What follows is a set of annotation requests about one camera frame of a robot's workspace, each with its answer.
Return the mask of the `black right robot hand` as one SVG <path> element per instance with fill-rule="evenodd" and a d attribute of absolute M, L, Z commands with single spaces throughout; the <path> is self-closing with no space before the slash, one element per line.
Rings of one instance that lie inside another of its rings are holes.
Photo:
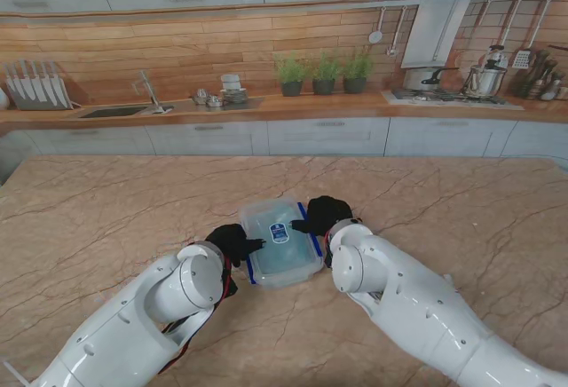
<path fill-rule="evenodd" d="M 306 219 L 293 220 L 291 228 L 315 236 L 325 236 L 338 222 L 353 218 L 350 205 L 346 201 L 323 195 L 308 202 Z"/>

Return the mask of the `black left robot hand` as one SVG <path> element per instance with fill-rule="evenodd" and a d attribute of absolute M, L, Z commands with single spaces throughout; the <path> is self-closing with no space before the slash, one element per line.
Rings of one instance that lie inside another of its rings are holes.
<path fill-rule="evenodd" d="M 250 239 L 240 224 L 221 225 L 205 239 L 217 246 L 234 267 L 240 267 L 250 254 L 260 250 L 263 239 Z"/>

